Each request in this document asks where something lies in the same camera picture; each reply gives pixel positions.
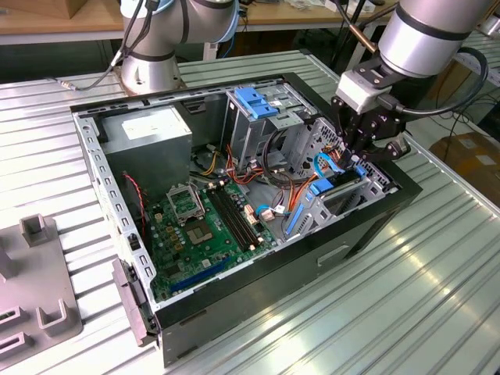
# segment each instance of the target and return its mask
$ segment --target blue plastic tab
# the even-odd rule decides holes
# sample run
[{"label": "blue plastic tab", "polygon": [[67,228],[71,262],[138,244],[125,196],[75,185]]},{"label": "blue plastic tab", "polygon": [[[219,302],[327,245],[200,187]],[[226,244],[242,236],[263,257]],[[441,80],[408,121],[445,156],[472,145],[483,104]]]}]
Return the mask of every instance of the blue plastic tab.
[{"label": "blue plastic tab", "polygon": [[240,103],[252,114],[254,119],[274,116],[278,110],[264,99],[253,87],[234,89],[234,94]]},{"label": "blue plastic tab", "polygon": [[356,173],[360,177],[365,177],[368,174],[362,166],[356,166]]},{"label": "blue plastic tab", "polygon": [[314,181],[311,186],[309,187],[309,190],[314,194],[314,195],[320,195],[324,193],[325,191],[329,191],[334,188],[334,185],[331,184],[331,182],[325,178],[322,180]]},{"label": "blue plastic tab", "polygon": [[287,234],[290,234],[293,231],[294,226],[297,223],[297,220],[300,217],[300,214],[302,213],[303,210],[304,210],[304,205],[300,205],[297,208],[297,211],[295,211],[295,215],[294,215],[293,219],[291,220],[290,225],[287,228]]}]

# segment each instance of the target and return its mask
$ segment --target cardboard box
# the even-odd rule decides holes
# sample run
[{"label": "cardboard box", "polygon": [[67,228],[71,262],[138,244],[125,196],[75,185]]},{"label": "cardboard box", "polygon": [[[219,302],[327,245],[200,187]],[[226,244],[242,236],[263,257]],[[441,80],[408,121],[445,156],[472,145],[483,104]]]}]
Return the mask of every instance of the cardboard box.
[{"label": "cardboard box", "polygon": [[70,19],[87,0],[0,0],[0,7]]},{"label": "cardboard box", "polygon": [[[448,137],[430,147],[439,159],[445,155]],[[457,174],[500,207],[500,150],[479,133],[452,137],[445,160]]]}]

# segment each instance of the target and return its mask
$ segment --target blue clip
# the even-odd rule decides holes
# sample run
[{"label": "blue clip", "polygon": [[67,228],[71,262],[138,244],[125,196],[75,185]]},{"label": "blue clip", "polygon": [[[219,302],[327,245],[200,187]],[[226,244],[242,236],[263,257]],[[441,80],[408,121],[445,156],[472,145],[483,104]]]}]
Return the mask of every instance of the blue clip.
[{"label": "blue clip", "polygon": [[318,196],[325,191],[329,191],[334,188],[334,185],[331,184],[331,182],[327,179],[322,179],[318,181],[314,181],[311,186],[309,187],[309,190],[315,195]]},{"label": "blue clip", "polygon": [[366,172],[366,170],[362,166],[356,166],[356,173],[361,178],[365,177],[368,174],[368,172]]},{"label": "blue clip", "polygon": [[321,171],[320,168],[320,158],[324,159],[327,163],[328,166],[330,167],[331,170],[333,170],[336,173],[343,173],[345,172],[340,166],[338,166],[334,160],[324,152],[320,152],[318,155],[314,157],[314,170],[316,171],[316,174],[319,177],[325,177],[323,172]]},{"label": "blue clip", "polygon": [[297,223],[297,220],[298,218],[300,217],[300,214],[302,213],[302,211],[304,210],[304,205],[301,204],[298,208],[297,208],[297,211],[295,211],[295,215],[294,217],[291,219],[291,222],[290,222],[290,225],[288,226],[287,230],[286,230],[286,234],[289,235],[293,229],[294,229],[294,226],[295,224]]},{"label": "blue clip", "polygon": [[254,119],[274,116],[278,110],[264,99],[253,87],[234,89],[234,94],[240,103],[252,114]]}]

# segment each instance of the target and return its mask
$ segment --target metal grid table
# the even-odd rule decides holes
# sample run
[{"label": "metal grid table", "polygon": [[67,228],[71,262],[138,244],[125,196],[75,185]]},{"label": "metal grid table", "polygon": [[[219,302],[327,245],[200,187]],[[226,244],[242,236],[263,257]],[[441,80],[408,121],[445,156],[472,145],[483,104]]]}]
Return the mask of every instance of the metal grid table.
[{"label": "metal grid table", "polygon": [[[486,56],[490,72],[488,80],[495,86],[500,86],[500,41],[491,39],[479,31],[473,31],[464,41],[463,47],[472,47]],[[474,73],[480,73],[479,62],[471,55],[458,54],[455,60],[471,69]]]},{"label": "metal grid table", "polygon": [[[180,69],[190,86],[294,71],[325,99],[337,83],[300,52]],[[96,76],[73,79],[84,85]],[[89,92],[46,80],[0,86],[0,226],[31,213],[55,218],[84,321],[77,337],[2,375],[163,373],[155,347],[136,346],[113,284],[115,250],[68,111],[122,96],[114,76]],[[500,363],[498,209],[424,153],[414,145],[398,161],[423,192],[367,250],[167,371],[494,373]]]}]

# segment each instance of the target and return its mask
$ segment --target ram slot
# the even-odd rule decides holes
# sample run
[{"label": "ram slot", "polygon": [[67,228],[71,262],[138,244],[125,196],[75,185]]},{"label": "ram slot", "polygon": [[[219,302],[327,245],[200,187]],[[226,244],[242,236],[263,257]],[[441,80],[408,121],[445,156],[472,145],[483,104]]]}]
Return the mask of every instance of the ram slot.
[{"label": "ram slot", "polygon": [[257,246],[259,244],[257,236],[251,229],[250,224],[248,224],[248,221],[240,214],[240,211],[234,206],[233,200],[230,198],[230,196],[224,190],[219,190],[216,194],[220,196],[220,200],[226,206],[227,210],[232,215],[234,215],[238,227],[241,229],[241,231],[243,231],[243,235],[247,238],[249,244]]},{"label": "ram slot", "polygon": [[218,272],[221,272],[224,270],[224,267],[226,264],[230,261],[229,258],[225,258],[225,260],[222,260],[218,262],[217,264],[211,266],[210,268],[207,268],[206,270],[203,270],[202,272],[196,273],[195,275],[188,277],[185,280],[179,281],[178,283],[175,283],[170,286],[170,291],[174,293],[175,291],[179,291],[181,289],[186,289],[190,288],[193,285],[199,283],[200,281],[203,281],[204,279],[208,277],[212,277]]},{"label": "ram slot", "polygon": [[210,191],[208,196],[220,218],[243,251],[249,250],[250,245],[257,246],[259,244],[257,236],[240,215],[238,209],[234,207],[233,201],[226,192],[221,190]]}]

